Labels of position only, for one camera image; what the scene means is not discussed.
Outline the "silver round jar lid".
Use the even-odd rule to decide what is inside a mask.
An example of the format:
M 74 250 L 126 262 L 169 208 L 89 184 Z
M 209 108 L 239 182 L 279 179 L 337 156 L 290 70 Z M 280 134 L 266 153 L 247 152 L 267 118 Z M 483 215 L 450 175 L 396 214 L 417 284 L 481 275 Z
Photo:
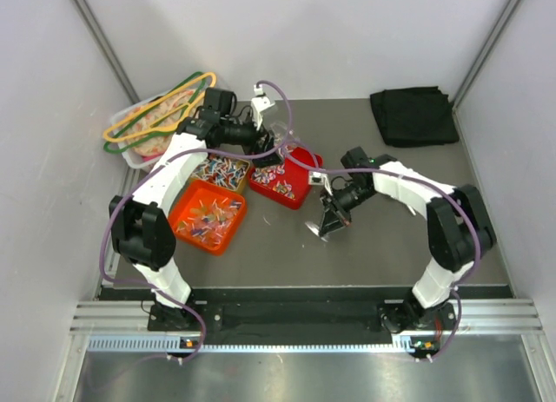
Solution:
M 307 227 L 307 229 L 314 234 L 316 237 L 318 237 L 320 240 L 328 242 L 329 241 L 329 236 L 327 234 L 321 234 L 320 233 L 320 227 L 312 222 L 312 221 L 306 221 L 305 222 L 305 226 Z

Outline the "red candy tray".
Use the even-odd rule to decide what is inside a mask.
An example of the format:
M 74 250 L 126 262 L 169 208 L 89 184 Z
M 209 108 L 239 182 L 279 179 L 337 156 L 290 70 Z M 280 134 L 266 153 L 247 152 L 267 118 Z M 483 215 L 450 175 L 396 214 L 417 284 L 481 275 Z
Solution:
M 312 189 L 312 186 L 308 184 L 308 170 L 301 167 L 297 162 L 291 161 L 290 158 L 285 159 L 282 165 L 284 165 L 286 169 L 286 180 L 293 185 L 295 193 L 295 198 L 293 200 L 279 195 L 270 189 L 256 186 L 253 182 L 250 182 L 249 178 L 253 174 L 255 168 L 252 168 L 248 173 L 248 185 L 257 194 L 277 202 L 286 208 L 297 210 L 303 205 Z

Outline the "clear glass jar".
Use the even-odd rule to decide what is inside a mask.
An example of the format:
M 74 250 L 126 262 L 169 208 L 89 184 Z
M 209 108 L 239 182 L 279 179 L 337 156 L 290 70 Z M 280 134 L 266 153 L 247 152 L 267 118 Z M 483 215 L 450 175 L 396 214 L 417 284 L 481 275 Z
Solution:
M 285 122 L 274 121 L 269 128 L 274 134 L 275 146 L 279 147 L 278 154 L 285 156 L 299 147 L 299 139 L 295 137 L 293 130 L 288 130 L 288 125 Z

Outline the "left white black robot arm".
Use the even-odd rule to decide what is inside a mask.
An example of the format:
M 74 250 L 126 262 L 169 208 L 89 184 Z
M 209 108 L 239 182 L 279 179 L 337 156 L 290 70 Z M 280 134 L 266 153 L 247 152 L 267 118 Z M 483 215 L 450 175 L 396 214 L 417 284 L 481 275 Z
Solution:
M 275 102 L 262 85 L 255 84 L 245 119 L 233 114 L 234 92 L 207 89 L 198 112 L 179 122 L 166 152 L 137 189 L 109 204 L 111 228 L 105 239 L 149 283 L 155 316 L 178 329 L 192 327 L 197 310 L 188 303 L 191 288 L 174 261 L 176 237 L 169 210 L 195 168 L 221 145 L 241 147 L 240 159 L 257 168 L 282 162 L 275 134 L 263 124 Z

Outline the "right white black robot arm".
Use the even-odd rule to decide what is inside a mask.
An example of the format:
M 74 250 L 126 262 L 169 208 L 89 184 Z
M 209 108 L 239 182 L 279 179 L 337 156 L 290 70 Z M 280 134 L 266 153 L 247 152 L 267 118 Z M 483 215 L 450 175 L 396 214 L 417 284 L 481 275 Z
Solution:
M 370 157 L 361 147 L 348 150 L 341 164 L 350 178 L 343 188 L 326 182 L 320 195 L 323 214 L 314 233 L 326 239 L 347 227 L 352 210 L 376 194 L 422 216 L 431 259 L 402 303 L 381 309 L 381 320 L 392 333 L 428 327 L 437 309 L 497 242 L 480 191 L 473 185 L 432 181 L 390 155 Z

